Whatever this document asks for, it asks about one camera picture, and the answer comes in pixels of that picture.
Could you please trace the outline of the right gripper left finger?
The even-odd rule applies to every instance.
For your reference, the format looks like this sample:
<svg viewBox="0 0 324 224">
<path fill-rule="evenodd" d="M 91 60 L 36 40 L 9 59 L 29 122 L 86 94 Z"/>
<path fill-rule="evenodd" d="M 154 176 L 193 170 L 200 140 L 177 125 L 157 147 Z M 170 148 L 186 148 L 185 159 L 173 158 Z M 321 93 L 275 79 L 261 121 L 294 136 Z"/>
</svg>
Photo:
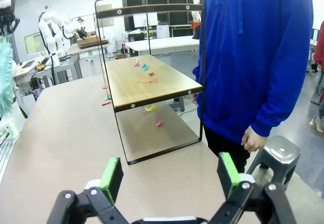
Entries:
<svg viewBox="0 0 324 224">
<path fill-rule="evenodd" d="M 115 202 L 124 173 L 119 157 L 109 159 L 99 186 L 76 194 L 61 191 L 52 207 L 47 223 L 85 223 L 96 217 L 101 223 L 127 223 Z"/>
</svg>

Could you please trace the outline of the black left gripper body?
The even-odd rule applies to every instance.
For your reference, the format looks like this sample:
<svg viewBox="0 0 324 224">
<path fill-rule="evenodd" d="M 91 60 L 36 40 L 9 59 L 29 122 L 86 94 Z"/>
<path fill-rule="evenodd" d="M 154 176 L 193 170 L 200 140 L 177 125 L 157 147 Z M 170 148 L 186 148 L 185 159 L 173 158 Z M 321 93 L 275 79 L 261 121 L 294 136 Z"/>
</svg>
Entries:
<svg viewBox="0 0 324 224">
<path fill-rule="evenodd" d="M 14 33 L 19 22 L 20 19 L 15 17 L 14 8 L 12 6 L 7 8 L 1 8 L 1 18 L 0 18 L 1 36 Z"/>
</svg>

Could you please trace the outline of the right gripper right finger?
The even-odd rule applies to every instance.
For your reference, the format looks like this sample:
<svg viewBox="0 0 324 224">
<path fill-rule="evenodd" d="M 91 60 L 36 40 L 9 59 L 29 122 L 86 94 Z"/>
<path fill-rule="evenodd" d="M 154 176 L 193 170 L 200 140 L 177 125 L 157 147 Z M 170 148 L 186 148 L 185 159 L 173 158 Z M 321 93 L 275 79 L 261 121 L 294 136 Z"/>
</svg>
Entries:
<svg viewBox="0 0 324 224">
<path fill-rule="evenodd" d="M 238 223 L 244 212 L 253 212 L 260 223 L 296 223 L 280 183 L 255 183 L 250 174 L 239 174 L 229 153 L 218 157 L 217 174 L 226 201 L 208 223 Z"/>
</svg>

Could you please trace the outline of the person's left hand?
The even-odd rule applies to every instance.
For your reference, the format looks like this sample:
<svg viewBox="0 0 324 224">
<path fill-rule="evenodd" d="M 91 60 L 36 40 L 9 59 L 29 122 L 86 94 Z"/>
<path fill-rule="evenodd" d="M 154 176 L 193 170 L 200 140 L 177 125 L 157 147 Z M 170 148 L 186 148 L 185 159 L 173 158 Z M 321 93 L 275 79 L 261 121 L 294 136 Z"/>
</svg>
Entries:
<svg viewBox="0 0 324 224">
<path fill-rule="evenodd" d="M 241 145 L 249 153 L 255 152 L 264 147 L 268 137 L 258 135 L 251 126 L 249 126 L 241 140 Z"/>
</svg>

